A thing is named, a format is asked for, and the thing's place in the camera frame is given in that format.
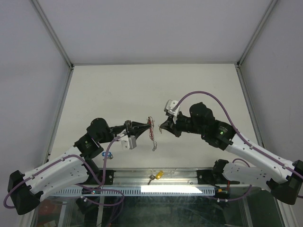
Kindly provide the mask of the metal keyring holder red handle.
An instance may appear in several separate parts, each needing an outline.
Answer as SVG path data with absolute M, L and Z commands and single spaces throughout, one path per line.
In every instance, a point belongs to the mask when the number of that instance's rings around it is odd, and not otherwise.
M 154 136 L 154 119 L 151 116 L 148 116 L 147 123 L 150 125 L 149 138 L 153 143 L 152 151 L 154 152 L 157 149 L 157 145 L 158 145 L 157 141 L 155 140 L 155 136 Z

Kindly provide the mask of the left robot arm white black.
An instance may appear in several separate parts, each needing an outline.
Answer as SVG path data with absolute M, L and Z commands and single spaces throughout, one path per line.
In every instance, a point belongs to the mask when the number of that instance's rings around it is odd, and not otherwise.
M 109 149 L 103 149 L 101 145 L 112 146 L 119 141 L 122 148 L 134 149 L 136 140 L 151 128 L 151 121 L 127 120 L 123 125 L 110 127 L 105 119 L 94 119 L 86 133 L 58 158 L 25 173 L 19 170 L 11 173 L 3 206 L 24 215 L 68 186 L 96 182 L 101 189 L 106 184 L 109 157 Z

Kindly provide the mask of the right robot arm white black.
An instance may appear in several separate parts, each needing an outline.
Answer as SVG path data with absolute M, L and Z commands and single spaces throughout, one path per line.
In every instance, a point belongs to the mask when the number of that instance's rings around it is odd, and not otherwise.
M 253 143 L 242 134 L 237 134 L 228 123 L 219 121 L 211 109 L 203 103 L 190 107 L 190 116 L 179 110 L 178 101 L 169 100 L 164 108 L 168 119 L 160 125 L 176 137 L 182 133 L 201 136 L 210 146 L 230 152 L 252 164 L 239 166 L 218 159 L 212 169 L 212 179 L 217 183 L 237 181 L 251 184 L 270 192 L 277 200 L 294 205 L 303 184 L 303 163 L 279 157 Z

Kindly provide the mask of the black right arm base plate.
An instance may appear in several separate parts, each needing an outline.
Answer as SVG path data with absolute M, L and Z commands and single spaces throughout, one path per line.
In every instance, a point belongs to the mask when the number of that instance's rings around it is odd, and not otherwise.
M 219 185 L 219 184 L 227 184 L 227 180 L 220 178 L 219 176 L 215 176 L 212 174 L 210 169 L 200 169 L 196 171 L 197 174 L 197 183 L 199 185 L 209 184 L 209 185 Z

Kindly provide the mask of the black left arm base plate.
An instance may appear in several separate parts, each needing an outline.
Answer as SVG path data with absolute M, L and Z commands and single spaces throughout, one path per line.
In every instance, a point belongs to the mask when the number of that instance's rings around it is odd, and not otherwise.
M 114 183 L 114 174 L 115 174 L 115 170 L 106 170 L 105 171 L 105 180 L 104 180 L 104 185 L 113 185 Z M 99 170 L 98 172 L 95 173 L 95 176 L 98 178 L 98 180 L 100 182 L 103 181 L 103 171 Z M 97 181 L 95 180 L 95 178 L 93 176 L 90 177 L 90 179 L 88 180 L 88 184 L 98 184 Z

